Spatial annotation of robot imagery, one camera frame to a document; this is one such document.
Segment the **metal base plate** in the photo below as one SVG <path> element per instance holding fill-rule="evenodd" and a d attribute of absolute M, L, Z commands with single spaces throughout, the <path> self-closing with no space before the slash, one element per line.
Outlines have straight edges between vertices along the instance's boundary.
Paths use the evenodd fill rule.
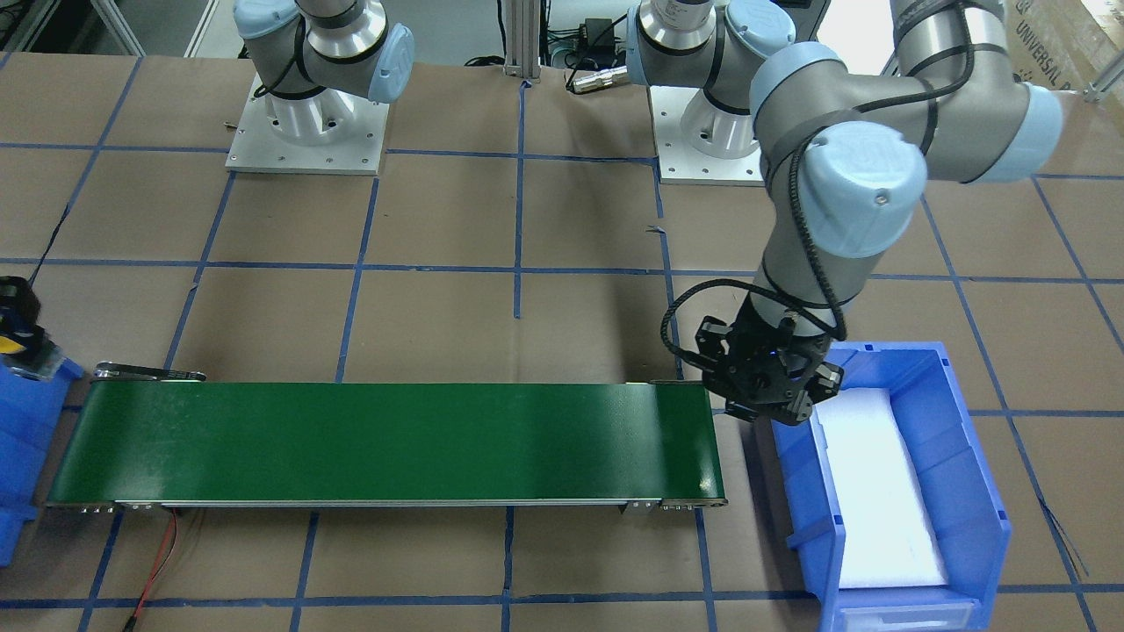
<path fill-rule="evenodd" d="M 763 187 L 761 151 L 737 160 L 708 156 L 683 137 L 679 121 L 697 88 L 653 85 L 652 129 L 660 156 L 660 179 L 668 184 L 727 184 Z"/>
<path fill-rule="evenodd" d="M 227 169 L 250 173 L 379 174 L 388 103 L 355 99 L 351 134 L 327 145 L 296 145 L 273 132 L 266 100 L 253 94 L 260 84 L 255 76 L 226 159 Z"/>

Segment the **metal bracket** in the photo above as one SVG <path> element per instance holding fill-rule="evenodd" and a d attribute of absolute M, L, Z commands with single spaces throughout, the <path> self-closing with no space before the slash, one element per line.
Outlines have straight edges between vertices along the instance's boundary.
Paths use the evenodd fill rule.
<path fill-rule="evenodd" d="M 633 500 L 620 507 L 620 513 L 626 516 L 646 515 L 651 514 L 659 505 L 659 500 Z"/>
<path fill-rule="evenodd" d="M 696 88 L 667 85 L 650 89 L 660 180 L 668 184 L 764 187 L 760 148 L 743 159 L 725 160 L 708 156 L 687 142 L 680 120 L 697 92 Z"/>
<path fill-rule="evenodd" d="M 538 65 L 541 12 L 538 0 L 504 0 L 504 17 L 510 31 L 504 61 L 506 74 L 538 82 L 542 73 Z"/>
<path fill-rule="evenodd" d="M 272 129 L 265 99 L 254 98 L 255 75 L 242 111 L 226 168 L 250 173 L 378 175 L 390 106 L 341 93 L 354 107 L 347 129 L 326 145 L 296 145 Z"/>
<path fill-rule="evenodd" d="M 93 369 L 94 380 L 121 381 L 207 381 L 207 376 L 197 371 L 167 371 L 149 367 L 118 364 L 116 362 L 98 362 Z"/>

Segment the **blue plastic bin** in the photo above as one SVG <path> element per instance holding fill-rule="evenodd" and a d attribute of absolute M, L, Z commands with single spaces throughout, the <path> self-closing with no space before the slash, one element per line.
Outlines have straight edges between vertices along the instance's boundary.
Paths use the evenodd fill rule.
<path fill-rule="evenodd" d="M 0 567 L 11 563 L 24 523 L 35 520 L 31 494 L 71 382 L 82 369 L 66 360 L 49 382 L 0 367 Z"/>
<path fill-rule="evenodd" d="M 1010 523 L 941 343 L 842 343 L 827 356 L 843 388 L 889 390 L 949 585 L 840 588 L 846 516 L 840 512 L 818 419 L 773 422 L 805 587 L 823 606 L 819 632 L 982 630 L 988 626 Z"/>

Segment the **green conveyor belt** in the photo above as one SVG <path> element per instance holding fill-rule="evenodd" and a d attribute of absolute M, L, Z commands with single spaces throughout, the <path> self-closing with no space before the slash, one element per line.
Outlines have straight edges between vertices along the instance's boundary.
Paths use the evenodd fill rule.
<path fill-rule="evenodd" d="M 725 503 L 703 387 L 96 382 L 47 502 L 629 500 Z"/>

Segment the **white foam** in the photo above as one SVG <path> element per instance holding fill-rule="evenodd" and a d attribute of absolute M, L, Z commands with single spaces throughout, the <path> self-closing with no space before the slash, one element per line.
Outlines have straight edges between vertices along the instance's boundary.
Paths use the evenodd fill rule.
<path fill-rule="evenodd" d="M 846 529 L 841 588 L 943 586 L 949 578 L 886 389 L 816 405 Z"/>

